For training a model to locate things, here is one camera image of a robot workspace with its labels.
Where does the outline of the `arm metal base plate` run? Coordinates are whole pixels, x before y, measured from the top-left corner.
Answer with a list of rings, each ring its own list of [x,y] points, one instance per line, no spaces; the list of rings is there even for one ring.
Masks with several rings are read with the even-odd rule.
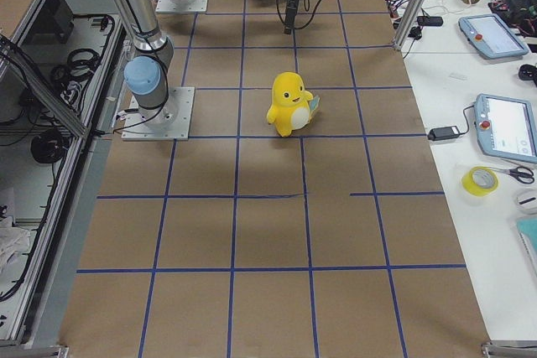
[[[127,114],[121,138],[124,141],[167,141],[189,138],[190,120],[194,105],[194,87],[171,87],[163,109],[153,114],[144,109],[142,113]]]
[[[205,13],[208,0],[158,0],[158,14],[191,14]]]

